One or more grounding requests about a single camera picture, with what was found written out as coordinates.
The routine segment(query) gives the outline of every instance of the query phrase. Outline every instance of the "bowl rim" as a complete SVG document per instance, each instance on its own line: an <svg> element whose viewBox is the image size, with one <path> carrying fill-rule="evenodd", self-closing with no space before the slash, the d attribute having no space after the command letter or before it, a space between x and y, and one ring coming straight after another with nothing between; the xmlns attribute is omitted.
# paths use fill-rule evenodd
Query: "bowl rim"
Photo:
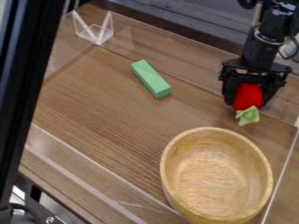
<svg viewBox="0 0 299 224"><path fill-rule="evenodd" d="M184 203L184 201L182 201L180 199L178 199L178 197L175 197L175 193L171 188L168 179L166 178L166 159L167 159L167 155L168 155L171 149L174 147L174 144L183 137L190 135L191 133L204 131L204 130L215 130L219 132L224 132L224 133L231 134L232 136L240 138L251 146L252 150L255 150L256 154L259 155L259 157L263 161L264 167L266 167L266 192L262 196L262 199L247 211L244 211L243 213L240 213L238 215L212 215L208 213L203 213L203 212L198 211L196 209L194 209L192 207L190 207L187 205L187 203ZM214 128L214 127L200 127L200 128L195 128L195 129L188 129L172 139L172 141L167 144L164 151L163 151L163 156L162 156L162 160L160 160L160 176L162 176L163 187L164 187L166 191L168 192L172 199L176 201L176 203L183 207L183 209L188 210L192 214L199 215L202 218L210 219L212 221L235 221L235 220L246 219L250 216L255 216L256 213L264 207L264 205L268 201L268 198L271 196L272 189L274 189L274 173L272 173L271 165L267 161L267 157L266 157L264 153L262 152L262 150L244 136L242 136L235 131L228 130L228 129L222 129L222 128Z"/></svg>

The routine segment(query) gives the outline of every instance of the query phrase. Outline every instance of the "wooden table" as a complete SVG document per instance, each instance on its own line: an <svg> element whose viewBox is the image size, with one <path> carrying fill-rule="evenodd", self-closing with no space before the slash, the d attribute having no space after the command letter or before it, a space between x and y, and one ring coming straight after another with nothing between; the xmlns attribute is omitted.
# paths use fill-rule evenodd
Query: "wooden table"
<svg viewBox="0 0 299 224"><path fill-rule="evenodd" d="M79 12L90 23L106 15L95 3ZM262 115L259 124L238 126L215 92L220 62L232 54L130 18L114 15L114 20L112 39L102 47L84 47L44 82L20 172L90 223L186 223L168 207L159 177L171 139L203 126L236 131L266 153L276 182L296 128L286 123L292 120L280 113L280 102L271 109L286 122ZM56 45L67 51L77 47L73 41L59 35ZM172 86L172 95L160 100L130 71L142 58ZM299 82L291 79L282 97L295 95ZM296 147L267 223L299 220L298 162Z"/></svg>

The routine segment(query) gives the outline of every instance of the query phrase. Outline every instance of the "wooden bowl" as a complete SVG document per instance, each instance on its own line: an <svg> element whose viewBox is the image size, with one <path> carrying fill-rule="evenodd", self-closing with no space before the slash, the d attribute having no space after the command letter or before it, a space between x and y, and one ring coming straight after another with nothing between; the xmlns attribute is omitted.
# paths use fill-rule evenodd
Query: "wooden bowl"
<svg viewBox="0 0 299 224"><path fill-rule="evenodd" d="M242 224L260 212L274 177L267 158L238 133L218 128L183 132L160 163L167 199L192 224Z"/></svg>

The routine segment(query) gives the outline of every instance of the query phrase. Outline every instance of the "small green object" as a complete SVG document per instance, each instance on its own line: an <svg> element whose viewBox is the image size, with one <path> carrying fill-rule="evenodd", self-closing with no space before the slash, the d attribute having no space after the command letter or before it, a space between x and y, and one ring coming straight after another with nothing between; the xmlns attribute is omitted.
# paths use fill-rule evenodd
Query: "small green object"
<svg viewBox="0 0 299 224"><path fill-rule="evenodd" d="M259 111L258 107L252 106L247 108L246 110L239 110L236 114L236 119L239 119L238 125L244 126L250 123L258 123L259 122Z"/></svg>
<svg viewBox="0 0 299 224"><path fill-rule="evenodd" d="M170 84L144 59L132 63L131 69L155 98L162 98L172 92Z"/></svg>

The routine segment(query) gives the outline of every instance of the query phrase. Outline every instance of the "black frame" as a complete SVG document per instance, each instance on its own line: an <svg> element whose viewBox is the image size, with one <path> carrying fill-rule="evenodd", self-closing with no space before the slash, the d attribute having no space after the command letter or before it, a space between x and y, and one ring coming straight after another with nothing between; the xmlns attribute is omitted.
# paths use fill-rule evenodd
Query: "black frame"
<svg viewBox="0 0 299 224"><path fill-rule="evenodd" d="M4 6L0 31L0 212L9 209L63 5L64 0L7 0Z"/></svg>

